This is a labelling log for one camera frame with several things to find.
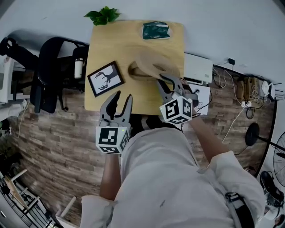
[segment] picture frame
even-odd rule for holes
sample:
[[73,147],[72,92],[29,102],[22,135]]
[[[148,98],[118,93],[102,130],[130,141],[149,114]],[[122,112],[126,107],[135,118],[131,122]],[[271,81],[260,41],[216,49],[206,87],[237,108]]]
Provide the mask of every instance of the picture frame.
[[116,61],[94,71],[87,78],[95,97],[125,83]]

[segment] person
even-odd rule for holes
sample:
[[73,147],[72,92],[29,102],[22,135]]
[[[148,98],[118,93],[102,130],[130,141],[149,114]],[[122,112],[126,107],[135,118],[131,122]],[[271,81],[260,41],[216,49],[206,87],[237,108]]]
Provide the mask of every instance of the person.
[[118,154],[106,154],[99,196],[81,198],[81,228],[240,227],[226,199],[229,192],[243,198],[251,227],[257,224],[265,211],[261,185],[200,116],[189,123],[209,162],[207,169],[200,169],[191,139],[179,127],[154,116],[145,122],[131,116],[133,129],[121,166]]
[[275,225],[273,226],[273,228],[276,228],[277,226],[282,225],[282,223],[285,220],[285,215],[280,215],[278,218],[275,219]]

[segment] black pants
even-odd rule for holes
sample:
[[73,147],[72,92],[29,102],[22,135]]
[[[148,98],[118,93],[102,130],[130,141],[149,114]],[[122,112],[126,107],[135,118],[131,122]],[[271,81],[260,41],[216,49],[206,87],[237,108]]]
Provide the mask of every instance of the black pants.
[[[155,129],[155,128],[161,128],[161,127],[169,127],[169,128],[175,128],[179,131],[177,127],[175,127],[171,123],[164,123],[162,122],[158,116],[152,116],[149,115],[146,123],[150,129]],[[132,131],[130,133],[130,137],[134,137],[137,133],[144,131],[144,128],[142,126],[142,115],[140,114],[131,114],[130,115],[130,125],[132,127]]]

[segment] white router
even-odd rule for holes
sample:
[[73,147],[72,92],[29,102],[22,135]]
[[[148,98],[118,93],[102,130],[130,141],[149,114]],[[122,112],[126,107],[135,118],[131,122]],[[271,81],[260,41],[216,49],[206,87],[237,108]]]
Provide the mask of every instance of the white router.
[[184,54],[184,79],[202,85],[212,82],[213,62],[199,56]]

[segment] forearm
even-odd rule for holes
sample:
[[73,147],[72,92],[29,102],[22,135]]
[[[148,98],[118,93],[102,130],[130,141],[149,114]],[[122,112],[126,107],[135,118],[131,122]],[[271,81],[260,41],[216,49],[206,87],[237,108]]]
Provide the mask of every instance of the forearm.
[[104,172],[100,185],[100,196],[107,200],[115,200],[121,184],[118,155],[106,154]]
[[192,119],[190,125],[198,137],[208,162],[211,161],[212,157],[229,151],[228,147],[222,144],[221,140],[214,135],[212,129],[204,123],[201,117]]

